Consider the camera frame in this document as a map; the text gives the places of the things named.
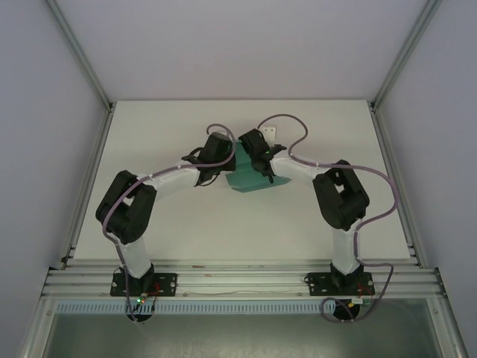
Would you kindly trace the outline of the teal paper box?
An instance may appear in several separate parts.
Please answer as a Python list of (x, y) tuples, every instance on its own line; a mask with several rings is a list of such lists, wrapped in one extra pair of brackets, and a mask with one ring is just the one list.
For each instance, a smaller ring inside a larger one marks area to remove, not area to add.
[(275, 186), (286, 185), (291, 181), (290, 178), (277, 177), (270, 182), (268, 177), (262, 176), (252, 167), (251, 159), (244, 150), (243, 145), (238, 141), (236, 147), (236, 170), (225, 174), (228, 185), (240, 193), (253, 192), (262, 189), (268, 189)]

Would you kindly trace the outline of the grey metal sheet panel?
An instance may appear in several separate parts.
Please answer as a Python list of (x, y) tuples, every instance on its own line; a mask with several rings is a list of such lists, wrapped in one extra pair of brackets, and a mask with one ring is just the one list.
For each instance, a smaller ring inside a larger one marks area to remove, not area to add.
[(358, 324), (317, 315), (59, 315), (45, 358), (442, 358), (425, 313), (383, 307)]

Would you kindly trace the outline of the aluminium mounting rail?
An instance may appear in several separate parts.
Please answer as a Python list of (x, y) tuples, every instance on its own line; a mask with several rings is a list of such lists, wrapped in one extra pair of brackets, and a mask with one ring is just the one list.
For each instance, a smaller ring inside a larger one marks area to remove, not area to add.
[[(42, 296), (50, 298), (106, 298), (110, 293), (115, 260), (70, 260), (64, 269), (48, 272)], [(159, 272), (177, 274), (177, 297), (188, 299), (307, 298), (305, 276), (328, 271), (323, 260), (288, 262), (210, 262), (156, 260)], [(388, 268), (370, 268), (373, 285), (385, 288), (386, 298), (445, 298), (440, 272), (423, 268), (416, 260)]]

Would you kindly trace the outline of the aluminium table side rail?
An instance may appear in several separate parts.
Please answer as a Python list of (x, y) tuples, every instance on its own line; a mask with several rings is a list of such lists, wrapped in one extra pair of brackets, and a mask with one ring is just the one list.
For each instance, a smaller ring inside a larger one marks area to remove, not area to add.
[(75, 205), (72, 220), (70, 221), (69, 228), (66, 233), (66, 243), (63, 245), (60, 251), (60, 259), (56, 265), (57, 269), (66, 268), (70, 253), (78, 242), (115, 109), (116, 102), (110, 105), (104, 115), (104, 118), (101, 120), (98, 136), (94, 142), (92, 155), (89, 159), (88, 165), (86, 167), (86, 173), (80, 187), (78, 201)]
[(384, 119), (378, 113), (372, 102), (368, 102), (370, 116), (379, 141), (379, 147), (382, 152), (385, 168), (389, 176), (394, 180), (399, 194), (398, 213), (401, 225), (405, 234), (406, 241), (411, 243), (417, 257), (417, 263), (420, 267), (425, 269), (436, 269), (437, 266), (431, 261), (429, 252), (424, 245), (423, 237), (418, 228), (417, 218), (411, 208), (411, 202), (408, 197), (407, 190), (400, 170), (398, 168), (397, 157), (392, 148), (391, 138), (388, 134)]

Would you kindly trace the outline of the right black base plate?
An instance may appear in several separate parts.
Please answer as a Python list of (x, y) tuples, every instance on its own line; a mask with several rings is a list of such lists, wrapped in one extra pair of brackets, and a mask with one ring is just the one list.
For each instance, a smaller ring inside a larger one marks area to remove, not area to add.
[(376, 294), (371, 273), (364, 272), (345, 283), (336, 283), (331, 272), (310, 272), (304, 277), (309, 294), (317, 297), (361, 297)]

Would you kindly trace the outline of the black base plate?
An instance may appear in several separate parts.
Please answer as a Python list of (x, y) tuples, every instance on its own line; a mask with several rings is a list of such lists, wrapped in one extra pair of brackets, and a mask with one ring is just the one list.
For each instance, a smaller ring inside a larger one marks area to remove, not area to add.
[(317, 297), (361, 297), (376, 294), (371, 273), (364, 272), (345, 283), (336, 283), (331, 272), (310, 272), (304, 277), (309, 294)]
[[(139, 297), (143, 293), (148, 296), (174, 297), (177, 289), (177, 274), (153, 273), (147, 274), (141, 279), (129, 277), (128, 287), (130, 296), (133, 297)], [(126, 279), (121, 271), (113, 274), (110, 296), (126, 296)]]

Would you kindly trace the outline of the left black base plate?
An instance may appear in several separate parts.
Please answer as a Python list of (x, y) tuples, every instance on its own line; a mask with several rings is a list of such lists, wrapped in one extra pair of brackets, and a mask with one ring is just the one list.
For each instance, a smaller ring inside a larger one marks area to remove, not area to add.
[[(139, 297), (143, 293), (148, 296), (174, 297), (177, 289), (177, 274), (153, 273), (147, 274), (141, 279), (129, 277), (128, 287), (130, 296), (133, 297)], [(126, 279), (121, 271), (113, 274), (110, 296), (126, 296)]]

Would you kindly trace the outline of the aluminium frame post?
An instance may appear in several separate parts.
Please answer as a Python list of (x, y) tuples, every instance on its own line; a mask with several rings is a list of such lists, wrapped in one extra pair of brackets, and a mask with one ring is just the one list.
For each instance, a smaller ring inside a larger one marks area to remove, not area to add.
[(110, 112), (113, 103), (109, 99), (104, 87), (101, 84), (101, 81), (95, 70), (92, 68), (92, 65), (87, 58), (84, 50), (77, 37), (75, 36), (74, 31), (72, 30), (67, 18), (65, 17), (63, 11), (60, 9), (57, 0), (43, 0), (50, 11), (54, 23), (58, 26), (60, 33), (62, 34), (64, 40), (66, 41), (68, 47), (72, 50), (73, 56), (75, 57), (83, 75), (86, 80), (92, 86), (96, 96), (99, 101), (103, 104), (104, 108)]
[(443, 0), (426, 0), (424, 8), (412, 25), (408, 36), (405, 38), (405, 41), (376, 96), (370, 102), (370, 108), (373, 112), (376, 112), (384, 104), (385, 99), (388, 97), (395, 83), (402, 74), (402, 71), (410, 60), (414, 50), (425, 34), (426, 29), (429, 27), (442, 2)]

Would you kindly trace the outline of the aluminium frame leg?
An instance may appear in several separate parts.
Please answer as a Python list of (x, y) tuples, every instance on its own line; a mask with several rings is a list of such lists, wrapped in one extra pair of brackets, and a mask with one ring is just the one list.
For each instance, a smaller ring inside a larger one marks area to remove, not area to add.
[(51, 332), (57, 301), (41, 298), (22, 348), (20, 358), (42, 358)]
[(469, 358), (447, 298), (428, 298), (432, 326), (443, 358)]

